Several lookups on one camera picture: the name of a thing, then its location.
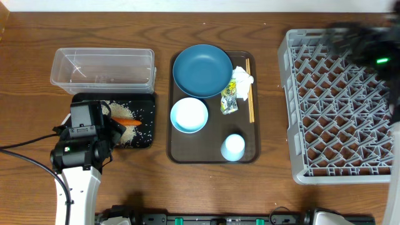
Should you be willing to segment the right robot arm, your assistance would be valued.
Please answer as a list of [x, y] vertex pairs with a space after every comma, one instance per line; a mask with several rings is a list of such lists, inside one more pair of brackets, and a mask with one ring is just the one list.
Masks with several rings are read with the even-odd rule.
[[350, 51], [350, 63], [375, 70], [389, 88], [394, 160], [383, 223], [399, 224], [399, 1], [394, 2], [389, 20], [391, 26], [386, 30], [358, 22], [334, 22], [326, 27], [326, 41], [336, 54]]

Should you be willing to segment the light blue cup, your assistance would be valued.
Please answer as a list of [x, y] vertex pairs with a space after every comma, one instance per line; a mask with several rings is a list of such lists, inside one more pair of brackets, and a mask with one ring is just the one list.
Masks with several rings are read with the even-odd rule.
[[244, 156], [245, 140], [238, 134], [229, 135], [221, 146], [221, 154], [228, 161], [238, 161]]

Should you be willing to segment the wooden chopstick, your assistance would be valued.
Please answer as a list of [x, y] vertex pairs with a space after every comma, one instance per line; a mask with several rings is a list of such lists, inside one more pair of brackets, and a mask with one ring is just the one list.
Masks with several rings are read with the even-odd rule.
[[[246, 71], [250, 75], [251, 74], [251, 67], [250, 67], [250, 59], [246, 59]], [[255, 122], [254, 118], [254, 104], [253, 104], [253, 87], [252, 83], [249, 86], [249, 92], [248, 92], [248, 106], [249, 106], [249, 121], [250, 123]]]
[[[246, 72], [251, 75], [250, 72], [250, 63], [249, 63], [249, 58], [246, 59]], [[250, 83], [249, 85], [249, 91], [247, 94], [247, 103], [248, 103], [248, 109], [249, 109], [249, 122], [253, 123], [254, 122], [254, 116], [253, 116], [253, 95], [252, 95], [252, 84]]]

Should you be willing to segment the grey dishwasher rack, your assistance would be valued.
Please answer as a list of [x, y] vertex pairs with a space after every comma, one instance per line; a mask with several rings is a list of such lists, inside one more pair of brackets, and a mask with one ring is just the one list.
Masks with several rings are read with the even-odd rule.
[[388, 88], [333, 54], [323, 29], [292, 29], [277, 50], [293, 179], [302, 185], [387, 183], [393, 137]]

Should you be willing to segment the wooden chopstick right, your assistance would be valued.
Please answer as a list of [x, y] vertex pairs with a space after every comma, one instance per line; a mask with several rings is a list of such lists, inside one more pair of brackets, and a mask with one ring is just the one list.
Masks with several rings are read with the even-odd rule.
[[[250, 59], [246, 59], [246, 71], [250, 75], [251, 74], [251, 67], [250, 67]], [[249, 86], [249, 92], [248, 92], [248, 106], [249, 106], [249, 121], [250, 123], [255, 122], [254, 118], [254, 104], [253, 104], [253, 87], [252, 83]]]

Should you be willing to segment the brown serving tray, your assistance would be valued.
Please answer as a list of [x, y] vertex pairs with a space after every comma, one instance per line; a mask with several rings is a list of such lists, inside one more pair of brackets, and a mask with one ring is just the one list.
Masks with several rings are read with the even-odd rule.
[[[166, 147], [169, 159], [178, 164], [229, 164], [230, 161], [221, 153], [221, 147], [229, 135], [238, 134], [244, 139], [244, 155], [235, 163], [249, 164], [256, 161], [261, 153], [257, 84], [251, 84], [252, 106], [247, 99], [240, 97], [236, 99], [237, 111], [223, 114], [222, 86], [217, 84], [207, 87], [203, 92], [190, 93], [175, 81], [174, 65], [179, 55], [180, 52], [177, 52], [170, 61]], [[173, 106], [184, 98], [200, 100], [208, 111], [205, 125], [194, 133], [179, 131], [171, 121]]]

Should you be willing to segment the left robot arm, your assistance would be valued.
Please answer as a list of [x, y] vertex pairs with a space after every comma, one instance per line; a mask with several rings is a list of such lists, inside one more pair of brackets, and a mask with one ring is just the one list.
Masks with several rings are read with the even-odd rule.
[[62, 126], [54, 129], [59, 141], [51, 151], [56, 173], [56, 224], [94, 224], [103, 162], [126, 128], [103, 113], [104, 102], [73, 102]]

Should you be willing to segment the light blue bowl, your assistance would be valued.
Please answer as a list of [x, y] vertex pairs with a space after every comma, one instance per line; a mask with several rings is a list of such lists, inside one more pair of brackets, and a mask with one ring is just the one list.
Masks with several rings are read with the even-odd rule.
[[170, 120], [175, 129], [192, 134], [200, 131], [209, 117], [206, 105], [199, 99], [185, 97], [176, 102], [170, 112]]

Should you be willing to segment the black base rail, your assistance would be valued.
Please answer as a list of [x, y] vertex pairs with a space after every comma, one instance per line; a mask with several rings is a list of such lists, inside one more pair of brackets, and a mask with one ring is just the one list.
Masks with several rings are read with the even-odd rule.
[[372, 216], [343, 216], [336, 211], [314, 208], [304, 213], [279, 206], [268, 215], [173, 215], [140, 214], [124, 206], [113, 206], [94, 217], [94, 224], [132, 225], [270, 225], [270, 224], [355, 224], [375, 225]]

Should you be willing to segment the dark blue plate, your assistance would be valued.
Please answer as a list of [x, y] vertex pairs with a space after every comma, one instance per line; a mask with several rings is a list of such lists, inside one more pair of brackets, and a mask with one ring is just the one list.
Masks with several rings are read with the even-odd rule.
[[177, 55], [172, 76], [182, 92], [195, 98], [211, 98], [231, 81], [233, 64], [221, 48], [197, 44]]

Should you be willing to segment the orange carrot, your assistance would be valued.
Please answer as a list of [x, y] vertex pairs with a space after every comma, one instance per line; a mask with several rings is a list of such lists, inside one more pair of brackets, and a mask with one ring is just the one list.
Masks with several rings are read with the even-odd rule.
[[112, 119], [123, 126], [140, 126], [142, 124], [141, 121], [134, 120], [134, 119], [126, 119], [126, 118], [120, 118], [120, 117], [112, 117]]

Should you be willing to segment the wooden chopstick left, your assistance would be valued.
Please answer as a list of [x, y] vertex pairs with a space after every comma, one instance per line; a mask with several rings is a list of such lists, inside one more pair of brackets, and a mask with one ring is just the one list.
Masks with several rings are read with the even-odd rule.
[[[249, 58], [246, 59], [246, 72], [251, 75], [250, 72], [250, 63], [249, 63]], [[249, 91], [247, 94], [247, 103], [248, 103], [248, 109], [249, 109], [249, 122], [253, 123], [254, 122], [254, 116], [253, 116], [253, 95], [252, 95], [252, 84], [250, 83], [249, 85]]]

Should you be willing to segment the white rice pile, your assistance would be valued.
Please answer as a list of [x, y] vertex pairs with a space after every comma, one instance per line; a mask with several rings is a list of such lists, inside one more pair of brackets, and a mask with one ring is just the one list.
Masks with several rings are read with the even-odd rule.
[[102, 100], [102, 113], [126, 128], [119, 148], [142, 149], [153, 143], [155, 110], [152, 100]]

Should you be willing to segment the crumpled white tissue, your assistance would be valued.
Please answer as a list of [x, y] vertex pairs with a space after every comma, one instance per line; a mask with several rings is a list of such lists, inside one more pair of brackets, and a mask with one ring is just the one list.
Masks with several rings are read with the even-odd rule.
[[250, 85], [254, 82], [254, 78], [249, 75], [241, 66], [237, 66], [233, 70], [232, 78], [236, 82], [236, 97], [246, 101]]

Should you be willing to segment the green snack wrapper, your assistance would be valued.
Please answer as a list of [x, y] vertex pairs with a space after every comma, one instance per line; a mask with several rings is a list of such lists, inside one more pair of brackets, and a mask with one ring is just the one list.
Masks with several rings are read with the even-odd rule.
[[224, 115], [238, 110], [236, 95], [236, 80], [231, 79], [227, 87], [221, 92], [221, 112]]

